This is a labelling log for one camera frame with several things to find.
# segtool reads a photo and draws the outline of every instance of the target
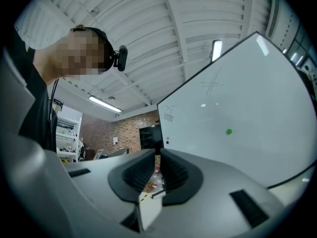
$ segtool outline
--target black screen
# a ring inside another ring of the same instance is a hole
[[[160,125],[140,129],[140,141],[142,150],[155,148],[156,155],[159,155],[159,150],[163,147]]]

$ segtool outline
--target person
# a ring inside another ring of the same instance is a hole
[[[56,152],[57,115],[52,111],[47,86],[61,77],[100,74],[111,68],[113,48],[105,32],[78,25],[54,44],[35,50],[13,29],[5,45],[35,101],[19,135],[35,140],[43,149]]]

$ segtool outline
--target hash mark drawing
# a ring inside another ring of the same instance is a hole
[[[167,110],[165,111],[165,114],[164,114],[164,120],[173,122],[174,117],[171,115],[171,113],[173,113],[173,109],[172,108],[174,108],[176,106],[170,106],[170,107],[167,106],[167,105],[165,105],[165,106],[167,107]]]
[[[206,96],[211,95],[211,92],[212,92],[212,89],[214,86],[223,86],[223,84],[215,82],[221,69],[222,69],[222,67],[220,67],[220,69],[213,75],[211,82],[201,82],[202,84],[209,84],[209,85],[202,86],[202,87],[208,87]]]

